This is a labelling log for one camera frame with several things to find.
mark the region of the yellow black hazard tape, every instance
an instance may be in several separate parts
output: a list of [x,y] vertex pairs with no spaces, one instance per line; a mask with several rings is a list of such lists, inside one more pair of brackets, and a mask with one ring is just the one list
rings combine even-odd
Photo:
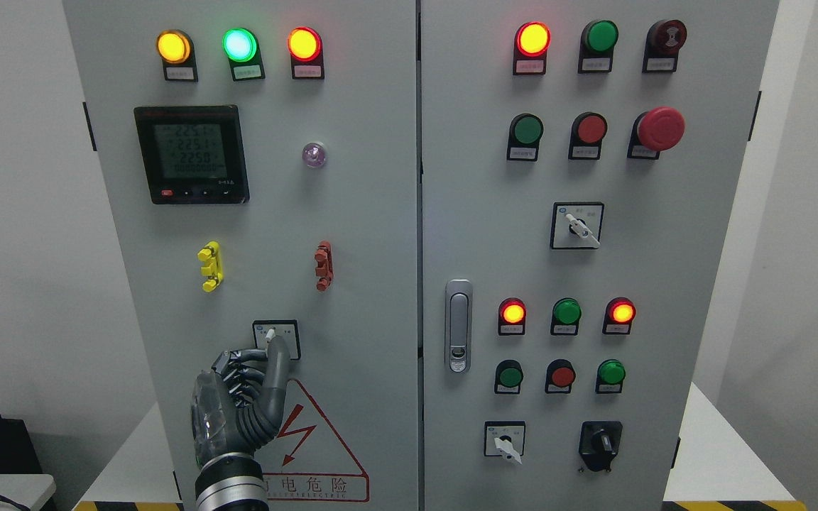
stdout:
[[678,501],[662,502],[662,511],[806,511],[806,505],[796,500]]
[[[178,502],[78,502],[74,511],[184,511]],[[796,500],[662,502],[661,511],[807,511]]]

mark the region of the green push button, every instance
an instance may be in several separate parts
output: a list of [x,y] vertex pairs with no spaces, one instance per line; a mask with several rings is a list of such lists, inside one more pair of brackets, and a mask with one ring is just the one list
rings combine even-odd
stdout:
[[594,52],[602,53],[614,48],[617,44],[617,25],[608,20],[592,23],[587,29],[585,43]]
[[608,385],[617,385],[623,382],[627,372],[623,369],[620,360],[605,360],[598,366],[598,378]]
[[542,137],[542,121],[536,116],[524,116],[513,126],[513,137],[520,143],[535,143]]
[[555,319],[560,324],[575,324],[581,316],[579,303],[572,298],[564,298],[555,304]]
[[513,386],[520,385],[523,382],[523,372],[517,368],[507,368],[501,371],[501,376],[498,379],[501,385],[513,388]]

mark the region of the robotic hand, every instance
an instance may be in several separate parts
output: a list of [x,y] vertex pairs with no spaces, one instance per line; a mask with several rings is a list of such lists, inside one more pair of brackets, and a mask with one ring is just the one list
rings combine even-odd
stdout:
[[[272,342],[266,350],[225,351],[212,371],[201,372],[192,393],[191,420],[198,511],[269,511],[267,484],[254,451],[276,437],[283,423],[289,349]],[[266,372],[246,366],[266,362]]]

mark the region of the yellow terminal block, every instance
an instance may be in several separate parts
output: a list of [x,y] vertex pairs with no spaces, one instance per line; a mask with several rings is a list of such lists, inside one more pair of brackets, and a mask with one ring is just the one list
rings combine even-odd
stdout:
[[197,253],[198,261],[201,261],[201,276],[207,280],[201,284],[201,289],[205,293],[212,293],[223,282],[223,259],[220,258],[220,243],[212,241],[204,245]]

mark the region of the gray metal panel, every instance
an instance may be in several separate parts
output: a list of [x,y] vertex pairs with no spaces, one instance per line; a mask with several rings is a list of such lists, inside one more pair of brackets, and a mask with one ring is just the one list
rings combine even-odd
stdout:
[[[415,2],[65,0],[65,12],[186,507],[194,508],[197,473],[188,415],[195,376],[221,350],[252,345],[253,320],[295,318],[295,377],[366,469],[371,505],[415,509]],[[290,77],[286,36],[301,25],[324,40],[324,81]],[[257,35],[266,80],[231,80],[221,38],[236,26]],[[154,42],[169,28],[194,40],[199,83],[163,81]],[[153,206],[132,116],[144,104],[238,104],[251,201]],[[300,159],[314,140],[329,151],[320,170]],[[322,239],[336,273],[319,294],[312,255]],[[195,257],[209,240],[221,243],[225,265],[210,295]],[[299,437],[260,451],[264,470],[279,469],[283,447]]]
[[[777,3],[429,0],[422,5],[425,506],[429,509],[658,509],[702,335]],[[609,75],[578,75],[579,38],[594,19],[621,38]],[[689,37],[673,75],[644,75],[643,42],[659,19]],[[513,35],[552,29],[544,77],[511,75]],[[656,162],[626,158],[633,120],[655,106],[686,117],[686,135]],[[609,122],[598,162],[567,159],[570,126],[592,110]],[[539,161],[507,162],[510,120],[545,122]],[[552,203],[605,204],[598,250],[549,250]],[[475,289],[474,357],[444,362],[444,286]],[[603,336],[611,298],[637,307],[630,336]],[[504,298],[528,308],[525,336],[498,337]],[[552,306],[579,300],[575,337],[549,336]],[[522,394],[495,395],[494,368],[522,363]],[[546,395],[549,362],[577,369],[570,395]],[[623,394],[597,395],[607,358],[627,368]],[[522,466],[483,452],[485,421],[525,420]],[[613,472],[579,473],[584,421],[623,423]]]

